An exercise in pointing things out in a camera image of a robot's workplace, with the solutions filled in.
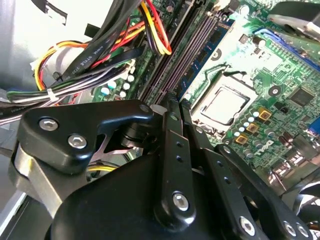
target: cable tie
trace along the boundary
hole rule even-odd
[[[46,91],[48,93],[48,96],[51,102],[55,102],[59,100],[59,98],[55,95],[54,91],[52,91],[51,88],[48,88]]]

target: white wire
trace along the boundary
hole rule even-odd
[[[112,68],[106,70],[105,72],[103,72],[102,74],[100,74],[99,76],[96,76],[94,77],[93,79],[91,80],[88,80],[80,85],[77,85],[75,87],[71,87],[67,90],[62,90],[58,93],[55,94],[56,97],[60,96],[60,95],[63,95],[67,92],[72,92],[72,91],[75,91],[77,89],[80,89],[88,84],[91,84],[95,81],[98,81],[99,79],[101,79],[102,77],[104,77],[105,75],[107,75],[110,71],[111,71]],[[21,103],[26,103],[26,102],[33,102],[33,101],[36,101],[36,102],[41,102],[41,100],[45,100],[45,99],[49,99],[49,96],[48,95],[45,95],[45,96],[34,96],[34,97],[28,97],[28,98],[24,98],[24,99],[19,99],[19,100],[14,100],[13,102],[14,103],[17,103],[17,104],[21,104]]]

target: wire bundle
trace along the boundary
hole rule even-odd
[[[92,41],[83,43],[68,40],[50,47],[36,62],[34,68],[34,79],[39,91],[9,91],[7,97],[12,105],[0,106],[0,110],[5,113],[0,117],[0,125],[20,119],[21,115],[29,109],[55,106],[67,96],[73,96],[71,100],[73,104],[75,95],[78,93],[118,79],[126,72],[128,61],[143,54],[144,47],[133,48],[113,57],[112,53],[132,41],[144,30],[148,44],[154,53],[170,55],[172,50],[157,10],[151,0],[146,2],[153,16],[146,3],[141,3],[140,0],[113,1],[104,24]],[[140,5],[139,10],[143,21],[131,26],[133,17],[129,16],[138,5]],[[83,48],[84,50],[62,75],[61,78],[64,81],[56,82],[47,88],[43,81],[43,70],[47,61],[59,48]]]

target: red wire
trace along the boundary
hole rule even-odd
[[[168,40],[168,37],[167,37],[167,33],[166,33],[166,30],[161,22],[161,19],[159,17],[159,14],[155,8],[155,6],[152,4],[151,0],[146,0],[146,2],[148,3],[149,7],[151,8],[151,11],[154,15],[154,18],[155,18],[155,26],[157,28],[157,30],[160,32],[161,34],[161,40],[162,40],[162,43],[165,45],[165,47],[169,50],[169,40]]]

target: chip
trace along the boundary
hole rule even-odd
[[[298,88],[293,92],[293,94],[290,97],[290,100],[294,102],[295,104],[299,105],[300,107],[306,106],[308,103],[311,102],[312,99],[314,99],[314,95],[312,95],[310,92],[303,88]]]
[[[248,141],[248,138],[243,134],[241,134],[235,139],[235,142],[240,145],[245,144],[247,141]]]
[[[239,39],[239,42],[242,43],[242,44],[245,44],[247,41],[248,41],[249,37],[245,34],[243,34],[240,39]]]
[[[258,112],[259,112],[259,118],[264,121],[267,121],[272,115],[271,112],[269,112],[264,107],[259,107]]]
[[[254,124],[254,123],[250,123],[250,125],[246,128],[247,131],[249,131],[250,133],[255,133],[256,131],[258,131],[259,126]]]

